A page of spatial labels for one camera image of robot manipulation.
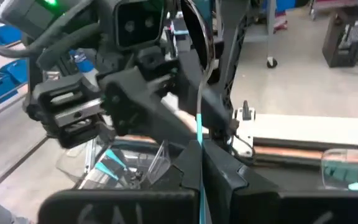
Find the concrete floor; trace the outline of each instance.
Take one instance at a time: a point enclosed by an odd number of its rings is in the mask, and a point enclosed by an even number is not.
[[[313,22],[307,10],[289,12],[289,29],[275,36],[279,65],[273,70],[266,68],[265,44],[244,45],[232,91],[234,106],[248,100],[257,113],[358,117],[358,75],[350,74],[353,70],[328,68],[321,53],[327,25],[327,17]],[[0,57],[0,66],[5,63],[7,59]],[[45,134],[20,105],[0,114],[0,127],[7,127],[0,128],[0,171],[14,162],[11,154],[25,154]],[[0,202],[18,215],[36,219],[46,195],[72,186],[55,169],[62,153],[58,148],[55,140],[48,140],[8,177],[0,185]]]

